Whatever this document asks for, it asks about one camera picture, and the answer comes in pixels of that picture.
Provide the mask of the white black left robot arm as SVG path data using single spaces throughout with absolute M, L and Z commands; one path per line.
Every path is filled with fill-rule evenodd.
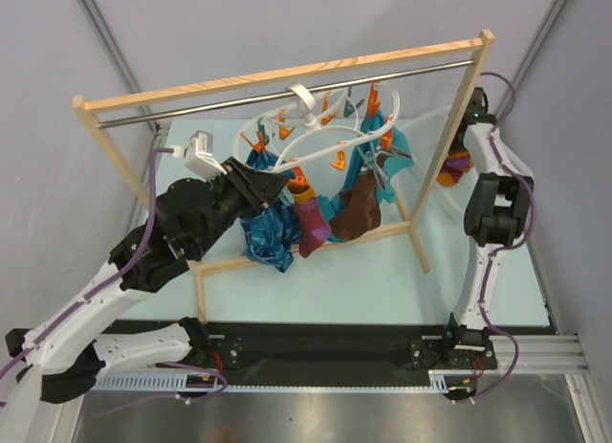
M 270 208 L 288 181 L 284 173 L 257 170 L 230 157 L 208 180 L 182 178 L 161 194 L 152 192 L 146 222 L 111 251 L 83 290 L 38 327 L 7 334 L 11 358 L 1 372 L 24 363 L 17 385 L 33 380 L 35 402 L 61 404 L 123 368 L 204 364 L 209 336 L 193 318 L 117 339 L 104 339 L 102 333 L 128 309 L 185 274 L 190 262 L 202 259 L 236 220 Z

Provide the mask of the brown grey sock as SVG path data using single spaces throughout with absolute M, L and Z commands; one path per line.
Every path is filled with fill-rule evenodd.
M 371 169 L 367 169 L 360 173 L 352 188 L 339 193 L 342 209 L 329 221 L 336 238 L 352 241 L 381 225 L 377 191 L 375 175 Z

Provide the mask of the maroon purple yellow sock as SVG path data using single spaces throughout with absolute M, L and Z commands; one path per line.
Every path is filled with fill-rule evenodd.
M 321 212 L 312 187 L 291 183 L 289 190 L 295 199 L 293 209 L 301 228 L 298 252 L 301 257 L 307 258 L 328 240 L 331 227 Z

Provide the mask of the white round clip hanger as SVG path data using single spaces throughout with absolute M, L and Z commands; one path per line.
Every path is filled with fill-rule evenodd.
M 384 88 L 390 94 L 391 98 L 393 99 L 393 109 L 391 113 L 384 118 L 381 126 L 374 130 L 362 131 L 361 123 L 368 119 L 375 119 L 380 110 L 380 103 L 378 101 L 379 87 Z M 370 98 L 368 100 L 366 113 L 362 118 L 356 116 L 355 122 L 352 126 L 331 123 L 338 112 L 344 109 L 346 104 L 354 104 L 352 99 L 349 97 L 349 89 L 347 87 L 334 88 L 332 90 L 332 93 L 334 95 L 339 95 L 339 98 L 333 105 L 331 105 L 331 107 L 322 111 L 318 115 L 308 112 L 304 115 L 302 122 L 296 123 L 286 123 L 278 117 L 279 115 L 284 114 L 286 111 L 299 109 L 307 104 L 307 102 L 303 99 L 303 95 L 306 90 L 303 85 L 299 83 L 293 84 L 290 87 L 290 90 L 292 92 L 298 92 L 296 103 L 260 114 L 247 121 L 247 123 L 241 127 L 240 131 L 236 134 L 232 145 L 232 156 L 234 158 L 242 162 L 246 160 L 246 158 L 241 155 L 240 144 L 243 142 L 249 144 L 253 151 L 257 149 L 264 151 L 268 147 L 273 146 L 272 141 L 265 141 L 265 139 L 261 138 L 255 144 L 247 137 L 246 132 L 252 128 L 256 128 L 261 122 L 264 124 L 270 124 L 278 133 L 281 133 L 284 129 L 289 129 L 291 131 L 300 129 L 302 131 L 300 134 L 295 135 L 295 137 L 290 140 L 284 149 L 277 154 L 276 162 L 268 169 L 270 173 L 284 172 L 297 166 L 303 166 L 330 154 L 334 155 L 362 144 L 372 144 L 375 147 L 380 146 L 385 149 L 393 146 L 393 129 L 395 128 L 395 123 L 398 119 L 401 98 L 399 92 L 389 82 L 382 81 L 373 82 L 371 84 Z M 329 132 L 345 134 L 347 137 L 340 140 L 336 144 L 328 144 L 318 151 L 305 154 L 297 158 L 293 158 L 291 156 L 291 152 L 299 145 L 305 143 L 308 139 Z

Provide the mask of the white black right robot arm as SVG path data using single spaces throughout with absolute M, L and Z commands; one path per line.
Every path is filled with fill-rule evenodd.
M 448 188 L 471 170 L 477 177 L 463 216 L 468 268 L 441 343 L 441 357 L 455 368 L 493 355 L 490 307 L 497 274 L 507 252 L 525 242 L 533 212 L 533 173 L 501 142 L 498 119 L 481 87 L 472 92 L 438 182 Z

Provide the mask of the orange hanger clip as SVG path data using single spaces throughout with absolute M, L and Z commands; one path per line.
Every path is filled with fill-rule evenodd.
M 293 168 L 294 177 L 290 178 L 287 184 L 287 188 L 289 189 L 291 194 L 302 194 L 308 191 L 311 186 L 299 166 Z

